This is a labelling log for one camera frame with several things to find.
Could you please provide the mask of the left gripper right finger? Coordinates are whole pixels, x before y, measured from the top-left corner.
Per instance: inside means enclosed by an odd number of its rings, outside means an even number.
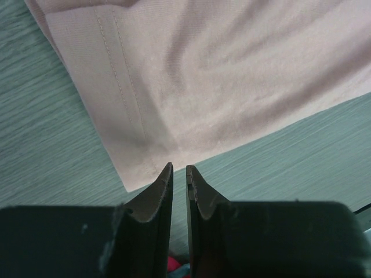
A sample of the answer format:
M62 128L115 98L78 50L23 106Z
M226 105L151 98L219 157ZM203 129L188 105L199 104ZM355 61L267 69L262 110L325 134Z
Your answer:
M187 166L192 277L369 277L370 244L339 202L236 202Z

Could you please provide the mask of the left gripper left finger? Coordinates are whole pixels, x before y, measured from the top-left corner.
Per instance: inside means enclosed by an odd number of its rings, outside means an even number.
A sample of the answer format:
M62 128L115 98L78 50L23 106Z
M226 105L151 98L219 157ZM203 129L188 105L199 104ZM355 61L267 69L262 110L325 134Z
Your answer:
M117 206L1 209L2 277L165 277L173 166Z

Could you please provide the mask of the pink t shirt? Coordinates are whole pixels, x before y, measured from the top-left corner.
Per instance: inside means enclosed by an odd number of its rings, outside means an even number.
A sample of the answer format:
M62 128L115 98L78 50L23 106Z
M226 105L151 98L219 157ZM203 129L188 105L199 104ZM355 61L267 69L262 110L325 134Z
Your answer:
M127 191L370 92L369 1L27 1Z

